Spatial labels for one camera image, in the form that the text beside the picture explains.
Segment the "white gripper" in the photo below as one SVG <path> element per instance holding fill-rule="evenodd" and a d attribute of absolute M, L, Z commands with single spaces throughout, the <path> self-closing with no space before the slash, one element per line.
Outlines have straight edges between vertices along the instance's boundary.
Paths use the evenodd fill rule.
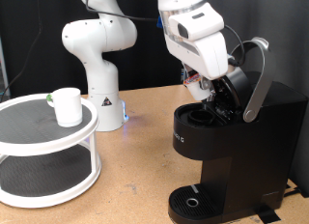
<path fill-rule="evenodd" d="M 202 90 L 211 91 L 211 80 L 227 73 L 228 54 L 225 39 L 220 32 L 195 42 L 174 42 L 166 37 L 166 45 L 173 56 L 205 76 L 200 81 Z"/>

